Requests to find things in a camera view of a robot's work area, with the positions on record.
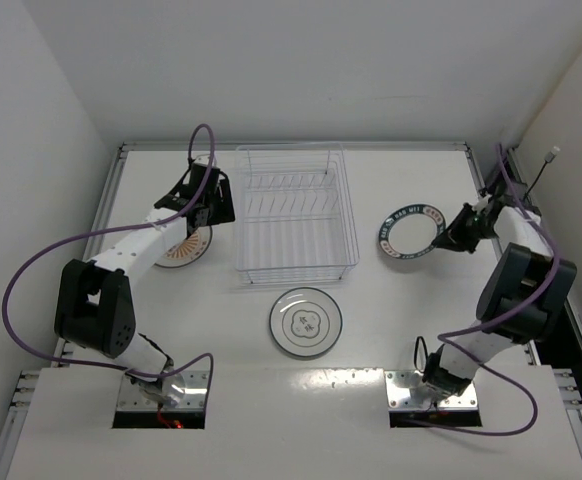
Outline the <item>orange sunburst plate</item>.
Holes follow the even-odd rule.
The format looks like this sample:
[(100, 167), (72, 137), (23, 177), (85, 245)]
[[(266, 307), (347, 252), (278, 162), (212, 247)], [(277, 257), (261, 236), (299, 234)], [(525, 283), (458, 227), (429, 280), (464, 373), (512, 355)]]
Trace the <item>orange sunburst plate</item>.
[(211, 246), (212, 239), (212, 227), (200, 227), (186, 240), (167, 251), (156, 261), (155, 265), (166, 269), (175, 269), (190, 265), (207, 252)]

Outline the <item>green rim lettered plate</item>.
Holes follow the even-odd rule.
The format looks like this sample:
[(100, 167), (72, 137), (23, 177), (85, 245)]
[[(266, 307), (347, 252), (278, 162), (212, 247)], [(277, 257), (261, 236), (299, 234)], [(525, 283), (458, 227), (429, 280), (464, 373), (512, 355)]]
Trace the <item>green rim lettered plate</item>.
[(435, 249), (433, 241), (446, 229), (446, 219), (435, 206), (415, 203), (403, 206), (381, 223), (377, 244), (395, 260), (414, 260)]

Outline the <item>white plate thin green rim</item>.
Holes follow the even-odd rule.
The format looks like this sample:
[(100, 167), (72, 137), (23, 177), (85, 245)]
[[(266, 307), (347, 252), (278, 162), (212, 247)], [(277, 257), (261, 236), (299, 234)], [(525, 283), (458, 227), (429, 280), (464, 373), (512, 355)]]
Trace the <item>white plate thin green rim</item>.
[(313, 287), (284, 292), (275, 300), (268, 316), (269, 333), (276, 347), (301, 360), (327, 354), (338, 342), (343, 325), (337, 302)]

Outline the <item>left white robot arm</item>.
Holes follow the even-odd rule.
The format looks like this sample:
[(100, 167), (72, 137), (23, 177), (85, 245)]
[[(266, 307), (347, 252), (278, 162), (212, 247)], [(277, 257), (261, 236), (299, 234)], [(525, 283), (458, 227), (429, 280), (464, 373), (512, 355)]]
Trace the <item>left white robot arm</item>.
[(159, 388), (173, 360), (138, 330), (133, 287), (156, 262), (203, 227), (235, 221), (230, 181), (192, 162), (137, 229), (87, 261), (63, 269), (54, 322), (62, 339), (113, 361), (127, 376)]

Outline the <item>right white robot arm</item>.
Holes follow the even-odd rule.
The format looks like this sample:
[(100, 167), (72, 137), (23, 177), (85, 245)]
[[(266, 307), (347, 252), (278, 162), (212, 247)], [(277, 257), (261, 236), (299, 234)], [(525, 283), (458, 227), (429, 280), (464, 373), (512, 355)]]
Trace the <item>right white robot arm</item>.
[(426, 361), (422, 383), (436, 400), (462, 394), (478, 369), (501, 352), (553, 331), (577, 267), (556, 254), (538, 215), (505, 195), (466, 203), (432, 241), (436, 249), (473, 253), (482, 240), (498, 239), (503, 252), (476, 307), (476, 320), (442, 334)]

